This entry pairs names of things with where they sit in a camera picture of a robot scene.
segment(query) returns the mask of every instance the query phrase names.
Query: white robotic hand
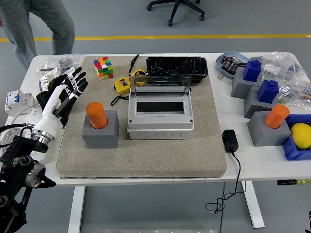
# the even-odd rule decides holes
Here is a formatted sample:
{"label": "white robotic hand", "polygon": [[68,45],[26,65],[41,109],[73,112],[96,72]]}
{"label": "white robotic hand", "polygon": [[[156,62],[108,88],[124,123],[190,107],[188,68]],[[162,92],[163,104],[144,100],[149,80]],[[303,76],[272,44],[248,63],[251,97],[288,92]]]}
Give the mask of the white robotic hand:
{"label": "white robotic hand", "polygon": [[83,78],[86,73],[79,74],[81,70],[81,67],[68,70],[49,83],[48,91],[36,96],[43,112],[42,119],[32,131],[32,139],[47,145],[67,124],[74,103],[87,87],[87,81]]}

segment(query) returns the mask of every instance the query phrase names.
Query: blue bin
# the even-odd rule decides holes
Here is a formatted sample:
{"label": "blue bin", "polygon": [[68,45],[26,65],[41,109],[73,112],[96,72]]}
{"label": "blue bin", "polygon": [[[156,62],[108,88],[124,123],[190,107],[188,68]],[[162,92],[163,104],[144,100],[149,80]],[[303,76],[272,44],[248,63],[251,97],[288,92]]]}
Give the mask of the blue bin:
{"label": "blue bin", "polygon": [[[308,122],[311,122],[311,114],[289,114],[286,118],[289,128],[296,123]],[[282,146],[285,151],[285,157],[289,161],[311,159],[311,150],[298,150],[291,135],[282,143]]]}

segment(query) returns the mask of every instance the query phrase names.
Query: person's leg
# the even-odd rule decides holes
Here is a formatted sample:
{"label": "person's leg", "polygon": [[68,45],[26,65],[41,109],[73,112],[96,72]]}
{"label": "person's leg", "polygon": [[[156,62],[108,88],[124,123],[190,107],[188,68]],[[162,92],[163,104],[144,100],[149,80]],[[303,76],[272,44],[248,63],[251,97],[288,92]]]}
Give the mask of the person's leg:
{"label": "person's leg", "polygon": [[3,30],[13,44],[14,53],[27,70],[36,56],[33,31],[29,23],[29,0],[0,0]]}
{"label": "person's leg", "polygon": [[74,24],[61,0],[30,0],[30,12],[40,17],[52,31],[53,54],[70,54]]}

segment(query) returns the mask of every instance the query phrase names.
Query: chair base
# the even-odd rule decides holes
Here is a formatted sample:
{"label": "chair base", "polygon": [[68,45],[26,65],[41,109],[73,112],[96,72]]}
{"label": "chair base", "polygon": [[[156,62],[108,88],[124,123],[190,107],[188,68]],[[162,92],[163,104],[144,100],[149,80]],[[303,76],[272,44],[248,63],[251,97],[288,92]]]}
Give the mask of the chair base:
{"label": "chair base", "polygon": [[193,10],[195,10],[195,11],[201,13],[201,15],[200,15],[200,17],[199,17],[199,19],[200,19],[201,21],[203,21],[204,18],[205,18],[205,17],[204,17],[205,12],[204,12],[202,9],[200,9],[199,7],[197,7],[196,5],[194,5],[194,4],[193,4],[192,2],[190,2],[189,0],[156,0],[156,1],[151,1],[151,2],[149,3],[149,5],[146,7],[146,9],[147,9],[148,11],[151,11],[152,5],[164,4],[164,3],[170,3],[170,2],[175,2],[175,5],[174,5],[174,8],[173,8],[173,11],[172,11],[172,14],[171,14],[171,18],[170,18],[170,20],[167,22],[167,25],[168,25],[169,27],[173,25],[173,18],[174,18],[174,15],[175,15],[176,11],[177,11],[177,8],[178,8],[178,6],[179,6],[180,4],[184,4],[184,5],[188,6],[188,7],[190,7],[191,9],[193,9]]}

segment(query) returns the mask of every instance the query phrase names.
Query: blue cube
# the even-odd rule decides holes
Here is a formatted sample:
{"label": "blue cube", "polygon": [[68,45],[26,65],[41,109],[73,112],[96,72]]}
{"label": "blue cube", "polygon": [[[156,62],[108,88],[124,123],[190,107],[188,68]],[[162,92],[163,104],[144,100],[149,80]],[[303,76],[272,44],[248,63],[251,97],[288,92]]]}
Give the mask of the blue cube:
{"label": "blue cube", "polygon": [[258,90],[258,101],[272,103],[278,94],[278,83],[274,80],[264,80]]}
{"label": "blue cube", "polygon": [[248,61],[243,71],[243,80],[256,82],[261,72],[261,63],[258,60]]}

